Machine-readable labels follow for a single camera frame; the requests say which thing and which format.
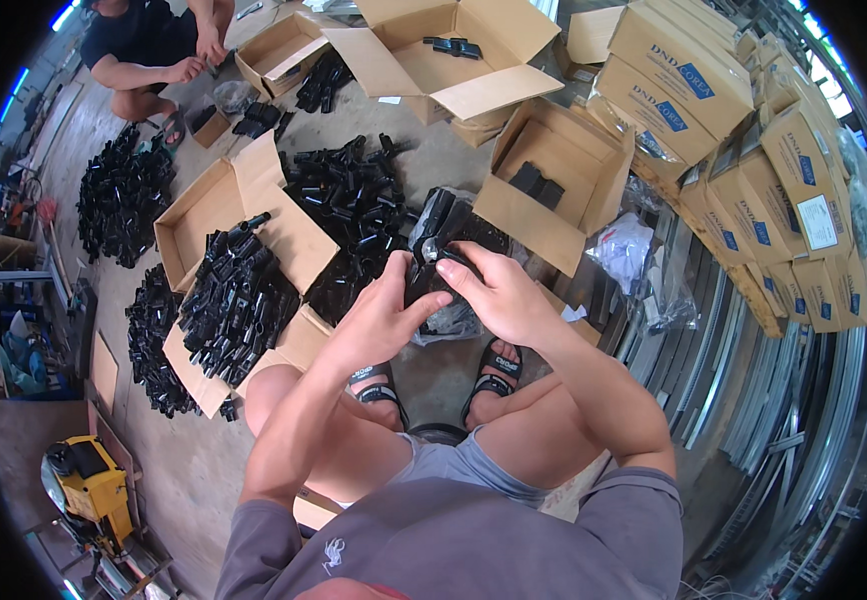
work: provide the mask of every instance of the yellow machine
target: yellow machine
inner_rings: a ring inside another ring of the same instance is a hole
[[[98,438],[74,436],[50,445],[43,456],[56,484],[47,487],[54,503],[71,522],[84,545],[102,546],[111,556],[124,551],[133,525],[128,510],[127,473],[110,458]]]

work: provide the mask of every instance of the gray shorts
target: gray shorts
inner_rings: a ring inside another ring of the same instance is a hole
[[[551,489],[529,486],[506,472],[484,453],[477,443],[477,426],[456,447],[445,443],[431,443],[406,433],[398,433],[410,442],[413,458],[388,483],[403,483],[429,477],[442,477],[484,486],[499,492],[514,502],[530,508],[540,508]]]

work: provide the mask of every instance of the hand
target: hand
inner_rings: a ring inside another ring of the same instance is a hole
[[[390,254],[383,275],[360,292],[320,350],[324,360],[348,375],[389,361],[428,317],[451,303],[450,292],[431,292],[404,309],[411,260],[403,250]]]
[[[219,66],[227,58],[227,49],[221,43],[221,34],[213,23],[197,27],[196,55],[214,66]]]
[[[474,242],[453,242],[483,274],[483,282],[459,262],[438,260],[436,270],[474,309],[483,325],[501,340],[536,350],[564,323],[517,261]]]
[[[188,84],[200,71],[207,68],[207,63],[199,56],[188,56],[173,66],[166,67],[166,79],[168,84]]]

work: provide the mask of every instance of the gray t-shirt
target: gray t-shirt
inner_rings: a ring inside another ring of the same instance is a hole
[[[294,598],[330,577],[426,598],[674,598],[680,495],[659,470],[623,467],[581,499],[575,523],[483,486],[430,478],[385,486],[304,546],[283,506],[234,511],[216,598]]]

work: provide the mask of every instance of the wooden pallet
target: wooden pallet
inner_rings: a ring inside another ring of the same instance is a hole
[[[644,180],[657,192],[661,198],[667,201],[667,204],[673,209],[683,222],[693,231],[693,235],[698,237],[710,254],[714,256],[717,263],[721,266],[725,264],[723,252],[720,247],[714,242],[714,238],[704,224],[697,219],[689,210],[684,209],[680,203],[680,187],[671,181],[661,180],[659,176],[647,166],[639,155],[634,154],[633,162],[630,164],[630,170],[634,175]],[[783,330],[780,328],[780,323],[774,316],[774,311],[767,304],[767,297],[764,291],[754,280],[753,275],[747,267],[724,267],[723,268],[734,287],[737,288],[739,294],[746,300],[747,307],[753,313],[757,323],[760,324],[760,329],[770,338],[782,338]]]

